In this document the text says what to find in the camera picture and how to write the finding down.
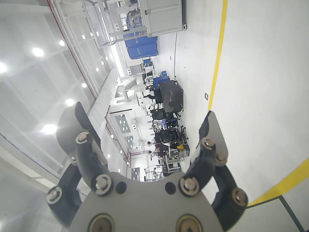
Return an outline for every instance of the window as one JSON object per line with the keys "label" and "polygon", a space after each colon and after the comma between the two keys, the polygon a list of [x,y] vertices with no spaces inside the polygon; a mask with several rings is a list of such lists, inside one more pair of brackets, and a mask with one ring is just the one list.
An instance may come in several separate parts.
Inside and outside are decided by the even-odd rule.
{"label": "window", "polygon": [[122,24],[123,30],[127,30],[128,29],[127,14],[126,13],[121,13],[119,16],[120,16],[120,20],[121,20],[121,24]]}
{"label": "window", "polygon": [[125,1],[118,1],[117,2],[117,7],[124,7],[126,5]]}

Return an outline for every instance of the cable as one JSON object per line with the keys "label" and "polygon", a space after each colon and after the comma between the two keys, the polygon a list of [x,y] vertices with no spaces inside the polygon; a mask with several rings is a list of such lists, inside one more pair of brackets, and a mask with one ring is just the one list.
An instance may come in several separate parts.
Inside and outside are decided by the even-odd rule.
{"label": "cable", "polygon": [[176,43],[177,43],[177,33],[176,32],[176,39],[175,39],[175,53],[174,53],[174,79],[175,79],[175,64],[176,64]]}
{"label": "cable", "polygon": [[[51,5],[50,5],[50,3],[49,3],[49,0],[46,0],[46,1],[47,1],[47,4],[48,4],[49,8],[50,8],[50,11],[52,12],[52,15],[54,16],[54,19],[55,19],[55,21],[56,21],[56,24],[57,24],[57,26],[58,26],[58,28],[59,28],[59,30],[60,30],[60,33],[61,33],[61,35],[62,35],[62,37],[63,37],[63,39],[64,39],[64,42],[66,43],[67,47],[69,48],[69,51],[71,52],[71,55],[72,55],[72,57],[73,57],[73,59],[74,59],[76,65],[77,65],[77,67],[78,67],[80,73],[82,74],[82,77],[84,78],[85,82],[87,83],[87,80],[86,80],[84,74],[82,73],[82,70],[80,69],[78,63],[77,63],[77,61],[76,61],[76,59],[75,59],[75,57],[74,57],[74,55],[73,55],[73,52],[72,52],[70,46],[68,45],[68,42],[67,42],[66,39],[65,39],[65,36],[64,36],[64,34],[63,34],[62,30],[61,30],[61,27],[60,27],[60,25],[59,25],[59,23],[58,23],[58,21],[57,21],[57,19],[56,19],[56,16],[55,16],[55,14],[54,14],[54,12],[53,12],[53,9],[52,9],[52,7],[51,7]],[[93,94],[93,92],[92,92],[92,90],[91,90],[89,84],[88,84],[88,86],[89,86],[89,90],[90,90],[92,96],[94,97],[94,99],[96,99],[96,97],[95,97],[95,95]]]}

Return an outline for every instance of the aluminum frame enclosure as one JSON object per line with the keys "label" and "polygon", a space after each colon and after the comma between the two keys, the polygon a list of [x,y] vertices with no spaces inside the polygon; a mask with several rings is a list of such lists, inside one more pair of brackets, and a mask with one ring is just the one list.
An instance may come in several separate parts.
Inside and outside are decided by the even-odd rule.
{"label": "aluminum frame enclosure", "polygon": [[183,30],[182,0],[138,0],[142,25],[127,30],[119,27],[109,10],[108,4],[115,1],[119,0],[81,0],[99,48],[137,37],[153,37]]}

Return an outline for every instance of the black floor line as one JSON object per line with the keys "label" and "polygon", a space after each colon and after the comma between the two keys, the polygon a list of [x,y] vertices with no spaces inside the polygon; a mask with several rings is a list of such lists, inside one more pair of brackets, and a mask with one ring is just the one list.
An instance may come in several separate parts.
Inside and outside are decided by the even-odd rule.
{"label": "black floor line", "polygon": [[283,204],[284,208],[287,210],[288,214],[291,216],[292,220],[294,221],[295,225],[297,226],[298,230],[300,232],[305,232],[304,228],[302,227],[302,225],[300,224],[300,222],[298,221],[298,219],[296,218],[294,212],[292,211],[292,209],[290,208],[289,204],[287,203],[287,201],[284,199],[283,196],[279,196],[279,200],[281,201],[281,203]]}
{"label": "black floor line", "polygon": [[257,204],[251,205],[251,206],[247,206],[246,209],[249,209],[249,208],[252,208],[252,207],[256,207],[256,206],[261,205],[261,204],[264,204],[264,203],[268,203],[268,202],[273,201],[273,200],[276,200],[276,199],[278,199],[278,198],[279,198],[279,197],[274,197],[274,198],[271,198],[271,199],[266,200],[266,201],[264,201],[264,202],[260,202],[260,203],[257,203]]}
{"label": "black floor line", "polygon": [[288,214],[290,215],[291,219],[295,223],[295,225],[298,228],[298,230],[300,232],[305,232],[304,228],[302,227],[302,225],[300,224],[299,220],[297,219],[297,217],[295,216],[294,212],[292,211],[292,209],[290,208],[289,204],[287,203],[287,201],[284,199],[284,197],[282,195],[278,196],[278,197],[274,197],[274,198],[269,199],[269,200],[266,200],[264,202],[260,202],[260,203],[248,206],[246,209],[249,209],[249,208],[252,208],[252,207],[256,207],[256,206],[259,206],[259,205],[264,204],[264,203],[271,202],[271,201],[276,200],[276,199],[279,199],[280,202],[283,204],[284,208],[287,210]]}

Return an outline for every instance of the yellow floor line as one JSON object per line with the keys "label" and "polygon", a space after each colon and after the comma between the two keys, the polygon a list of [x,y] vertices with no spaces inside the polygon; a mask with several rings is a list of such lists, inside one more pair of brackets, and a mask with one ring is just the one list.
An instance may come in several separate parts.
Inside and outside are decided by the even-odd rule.
{"label": "yellow floor line", "polygon": [[215,64],[215,67],[214,67],[213,83],[212,83],[212,86],[211,86],[211,95],[209,97],[209,104],[208,104],[209,110],[211,109],[211,106],[212,106],[213,94],[214,94],[214,89],[216,87],[217,76],[218,76],[218,71],[219,71],[219,64],[220,64],[224,30],[225,30],[226,13],[227,13],[227,1],[228,0],[223,0],[223,5],[222,5],[222,17],[221,17],[221,27],[220,27],[218,50],[217,50],[217,58],[216,58],[216,64]]}
{"label": "yellow floor line", "polygon": [[272,187],[264,195],[253,201],[248,206],[267,201],[278,197],[290,191],[292,188],[300,184],[309,177],[309,158],[307,158],[299,167],[285,177],[281,182]]}

